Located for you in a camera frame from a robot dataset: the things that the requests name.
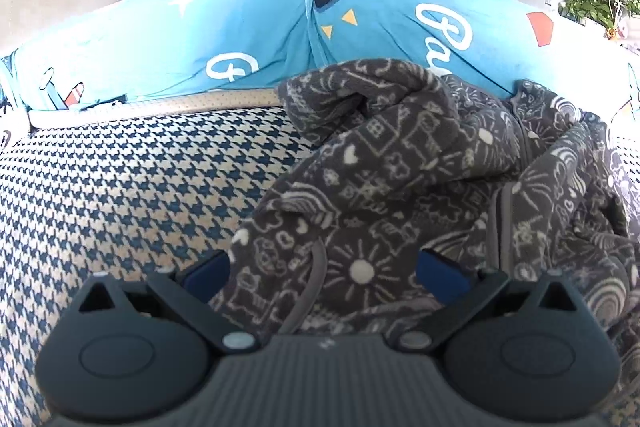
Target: yellow triangle print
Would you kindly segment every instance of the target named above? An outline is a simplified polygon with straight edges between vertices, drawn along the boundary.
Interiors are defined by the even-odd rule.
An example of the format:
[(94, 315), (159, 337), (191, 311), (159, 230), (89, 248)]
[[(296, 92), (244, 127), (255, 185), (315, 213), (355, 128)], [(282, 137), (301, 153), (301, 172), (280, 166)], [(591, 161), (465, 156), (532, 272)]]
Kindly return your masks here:
[(354, 26), (358, 25), (356, 14), (353, 12), (353, 8), (351, 8), (347, 13), (344, 14), (342, 20), (348, 22), (349, 24), (353, 24)]

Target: zipper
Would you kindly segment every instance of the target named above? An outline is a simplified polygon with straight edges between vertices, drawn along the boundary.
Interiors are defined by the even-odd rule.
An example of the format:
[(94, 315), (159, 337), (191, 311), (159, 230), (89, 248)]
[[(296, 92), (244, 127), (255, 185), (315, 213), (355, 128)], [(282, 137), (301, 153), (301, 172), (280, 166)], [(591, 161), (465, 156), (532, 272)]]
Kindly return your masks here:
[(531, 163), (531, 157), (533, 156), (533, 153), (531, 152), (529, 135), (527, 134), (526, 129), (524, 129), (524, 124), (520, 121), (520, 118), (515, 115), (515, 111), (513, 118), (515, 118), (516, 122), (518, 122), (518, 130), (520, 131), (520, 156), (522, 158), (522, 172), (524, 172)]
[(486, 227), (487, 264), (507, 275), (513, 275), (511, 246), (513, 241), (513, 187), (515, 182), (504, 184), (491, 197)]
[(524, 170), (529, 167), (529, 164), (531, 163), (533, 158), (533, 153), (531, 152), (531, 144), (529, 142), (529, 134), (524, 128), (524, 124), (516, 114), (515, 97), (512, 98), (508, 103), (509, 105), (511, 105), (511, 116), (518, 123), (517, 131), (519, 135), (518, 137), (520, 138), (520, 164), (522, 167), (522, 172), (524, 172)]

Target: blue fabric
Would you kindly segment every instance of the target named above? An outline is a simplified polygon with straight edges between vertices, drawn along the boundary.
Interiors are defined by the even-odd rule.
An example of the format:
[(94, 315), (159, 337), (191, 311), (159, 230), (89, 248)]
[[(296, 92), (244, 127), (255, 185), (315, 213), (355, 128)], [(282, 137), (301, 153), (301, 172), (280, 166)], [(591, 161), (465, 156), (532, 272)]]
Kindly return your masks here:
[(82, 109), (271, 87), (377, 57), (454, 73), (501, 98), (528, 78), (604, 120), (640, 70), (640, 57), (514, 0), (124, 0), (21, 46), (0, 82), (27, 108)]
[(12, 88), (55, 110), (275, 86), (313, 67), (304, 2), (124, 0), (20, 47)]
[(471, 280), (458, 266), (428, 250), (422, 250), (418, 254), (415, 276), (418, 282), (430, 291), (443, 306), (448, 306), (456, 301), (472, 286)]
[(199, 266), (190, 269), (182, 287), (201, 302), (208, 303), (229, 280), (231, 263), (224, 251), (219, 251)]

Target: houndstooth fabric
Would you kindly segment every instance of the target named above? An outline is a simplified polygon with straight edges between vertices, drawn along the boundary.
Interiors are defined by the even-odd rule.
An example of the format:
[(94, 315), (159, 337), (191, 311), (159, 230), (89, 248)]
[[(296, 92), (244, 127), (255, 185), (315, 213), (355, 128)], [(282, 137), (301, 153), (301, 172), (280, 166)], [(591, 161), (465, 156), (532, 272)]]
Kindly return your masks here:
[(34, 362), (91, 272), (135, 280), (226, 249), (309, 153), (281, 108), (41, 131), (0, 155), (0, 427), (47, 417)]
[[(619, 137), (617, 145), (626, 173), (640, 184), (640, 132), (638, 139)], [(606, 419), (612, 427), (640, 427), (640, 390), (607, 412)]]

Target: cartoon print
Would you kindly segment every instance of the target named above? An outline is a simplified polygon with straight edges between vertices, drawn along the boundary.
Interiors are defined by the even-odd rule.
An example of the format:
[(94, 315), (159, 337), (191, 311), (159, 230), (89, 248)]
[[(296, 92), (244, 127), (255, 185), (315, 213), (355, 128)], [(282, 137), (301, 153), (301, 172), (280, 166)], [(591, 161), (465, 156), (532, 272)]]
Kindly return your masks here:
[(617, 125), (624, 125), (636, 122), (636, 115), (640, 111), (640, 86), (636, 72), (634, 71), (631, 63), (628, 65), (629, 74), (629, 91), (630, 96), (626, 99), (624, 105), (616, 112), (613, 117), (612, 123)]
[(232, 311), (241, 311), (252, 318), (253, 324), (262, 324), (271, 313), (271, 302), (258, 294), (260, 287), (259, 275), (254, 275), (248, 266), (240, 270), (236, 276), (236, 289), (227, 305)]
[(549, 15), (542, 12), (527, 13), (527, 18), (531, 23), (533, 32), (536, 35), (538, 47), (548, 46), (551, 44), (551, 37), (554, 34), (554, 22)]
[(51, 100), (53, 105), (56, 106), (56, 109), (68, 109), (72, 105), (80, 103), (80, 99), (82, 98), (82, 94), (84, 93), (84, 84), (82, 82), (76, 84), (69, 92), (65, 93), (66, 97), (62, 99), (62, 96), (56, 89), (56, 86), (53, 84), (53, 76), (53, 68), (49, 68), (47, 71), (45, 71), (40, 82), (40, 90), (47, 92), (47, 95), (49, 95), (49, 100)]
[(273, 241), (258, 237), (254, 240), (255, 264), (265, 275), (283, 277), (287, 272), (287, 263), (278, 255)]

